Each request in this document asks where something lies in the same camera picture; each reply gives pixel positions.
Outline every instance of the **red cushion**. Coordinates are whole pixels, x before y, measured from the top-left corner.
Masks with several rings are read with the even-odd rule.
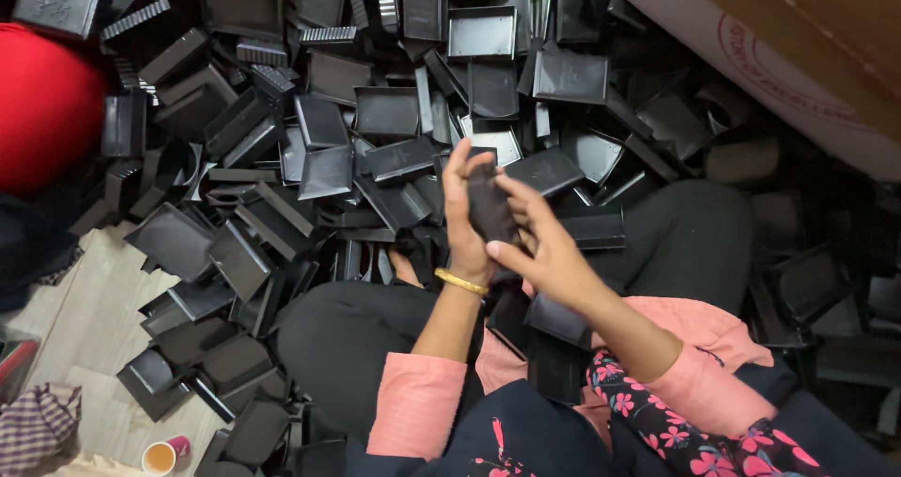
[[[100,139],[107,80],[72,49],[0,23],[0,191],[37,194]]]

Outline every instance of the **purple striped fabric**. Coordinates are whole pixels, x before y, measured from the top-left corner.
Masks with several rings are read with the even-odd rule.
[[[81,387],[44,384],[0,409],[0,476],[13,477],[58,453],[81,420]]]

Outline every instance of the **bracelet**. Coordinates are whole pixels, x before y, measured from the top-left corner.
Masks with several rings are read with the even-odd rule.
[[[479,294],[479,296],[485,296],[489,293],[488,287],[481,287],[479,285],[476,285],[475,283],[472,283],[471,281],[457,278],[445,268],[435,268],[435,276],[449,284],[456,285],[459,288],[467,289],[469,292]]]

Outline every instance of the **paper cup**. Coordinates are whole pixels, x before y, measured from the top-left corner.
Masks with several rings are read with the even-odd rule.
[[[163,477],[175,468],[178,460],[188,454],[191,454],[191,442],[184,435],[179,435],[144,449],[141,466],[151,477]]]

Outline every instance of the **knee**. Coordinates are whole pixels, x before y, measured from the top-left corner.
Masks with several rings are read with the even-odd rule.
[[[715,212],[735,223],[751,221],[747,198],[732,187],[706,180],[685,180],[664,190],[694,210]]]
[[[301,373],[305,363],[314,361],[312,356],[323,339],[337,337],[340,324],[335,309],[346,292],[343,282],[324,283],[283,309],[287,316],[278,329],[277,349],[289,374]]]

